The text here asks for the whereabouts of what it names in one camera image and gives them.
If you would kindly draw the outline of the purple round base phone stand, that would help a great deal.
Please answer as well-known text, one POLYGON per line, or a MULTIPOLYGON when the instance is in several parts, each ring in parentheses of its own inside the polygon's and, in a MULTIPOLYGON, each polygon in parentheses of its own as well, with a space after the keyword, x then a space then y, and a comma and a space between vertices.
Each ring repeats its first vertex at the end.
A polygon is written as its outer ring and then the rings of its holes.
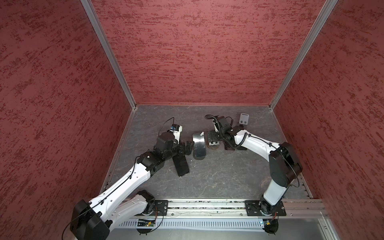
POLYGON ((241 113, 240 114, 240 119, 239 119, 239 124, 247 126, 249 124, 249 114, 241 113))

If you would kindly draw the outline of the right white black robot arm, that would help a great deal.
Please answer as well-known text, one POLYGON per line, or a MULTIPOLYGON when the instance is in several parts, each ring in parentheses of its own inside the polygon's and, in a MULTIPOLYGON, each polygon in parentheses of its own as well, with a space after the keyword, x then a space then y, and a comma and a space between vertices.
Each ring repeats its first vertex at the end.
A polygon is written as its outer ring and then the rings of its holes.
POLYGON ((303 171, 293 146, 265 140, 241 126, 233 127, 224 116, 205 115, 205 119, 215 126, 216 142, 223 142, 231 150, 250 150, 269 163, 271 182, 260 198, 259 209, 264 216, 274 215, 288 188, 303 171))

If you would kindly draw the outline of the maroon edged reflective phone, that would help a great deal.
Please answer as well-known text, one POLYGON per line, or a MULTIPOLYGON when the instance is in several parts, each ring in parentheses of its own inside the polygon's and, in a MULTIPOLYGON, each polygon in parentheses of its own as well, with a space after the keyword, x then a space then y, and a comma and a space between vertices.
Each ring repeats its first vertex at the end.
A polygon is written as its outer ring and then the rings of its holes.
POLYGON ((228 143, 224 142, 225 150, 226 151, 246 151, 247 148, 245 147, 237 147, 237 148, 232 148, 228 143))

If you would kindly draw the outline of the black phone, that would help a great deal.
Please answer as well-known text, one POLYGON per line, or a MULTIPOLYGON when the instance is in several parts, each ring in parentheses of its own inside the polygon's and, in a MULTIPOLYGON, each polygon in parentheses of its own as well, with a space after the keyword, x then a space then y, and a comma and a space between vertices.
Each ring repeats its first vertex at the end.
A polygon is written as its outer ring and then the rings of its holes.
POLYGON ((187 159, 184 154, 178 154, 173 157, 173 162, 179 177, 182 177, 190 172, 187 159))

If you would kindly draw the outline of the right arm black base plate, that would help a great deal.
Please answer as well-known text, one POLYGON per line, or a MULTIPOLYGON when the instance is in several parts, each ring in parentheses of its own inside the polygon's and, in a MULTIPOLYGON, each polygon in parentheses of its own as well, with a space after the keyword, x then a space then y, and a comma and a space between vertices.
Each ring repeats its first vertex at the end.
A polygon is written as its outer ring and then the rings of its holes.
POLYGON ((248 217, 285 217, 287 215, 282 201, 272 206, 265 200, 247 200, 245 201, 245 210, 248 217))

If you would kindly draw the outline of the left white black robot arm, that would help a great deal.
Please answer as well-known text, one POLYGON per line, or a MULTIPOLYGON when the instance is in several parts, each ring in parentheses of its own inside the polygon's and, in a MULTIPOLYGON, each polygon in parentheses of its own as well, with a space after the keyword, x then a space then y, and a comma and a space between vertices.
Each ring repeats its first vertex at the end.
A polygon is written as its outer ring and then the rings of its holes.
POLYGON ((189 173, 186 156, 192 153, 194 143, 176 144, 161 152, 154 148, 136 157, 134 166, 109 189, 90 201, 81 200, 73 209, 72 219, 65 227, 77 240, 105 240, 124 219, 136 215, 157 215, 155 197, 147 191, 139 191, 133 198, 126 198, 141 184, 149 180, 172 159, 179 176, 189 173))

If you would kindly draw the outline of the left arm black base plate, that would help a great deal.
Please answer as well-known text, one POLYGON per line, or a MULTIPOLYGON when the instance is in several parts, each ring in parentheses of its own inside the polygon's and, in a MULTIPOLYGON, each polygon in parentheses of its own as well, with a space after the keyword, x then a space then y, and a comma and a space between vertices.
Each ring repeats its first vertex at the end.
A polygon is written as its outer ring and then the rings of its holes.
POLYGON ((169 201, 168 200, 154 200, 150 203, 149 207, 145 209, 140 216, 155 217, 157 214, 160 216, 166 216, 168 212, 169 201))

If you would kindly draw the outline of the wooden round base phone stand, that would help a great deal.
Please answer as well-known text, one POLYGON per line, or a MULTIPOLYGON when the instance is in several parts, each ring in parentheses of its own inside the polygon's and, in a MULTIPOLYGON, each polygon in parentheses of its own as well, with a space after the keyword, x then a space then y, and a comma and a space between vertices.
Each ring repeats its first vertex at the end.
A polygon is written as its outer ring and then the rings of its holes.
POLYGON ((206 133, 206 145, 211 150, 217 150, 220 147, 220 135, 215 130, 206 133))

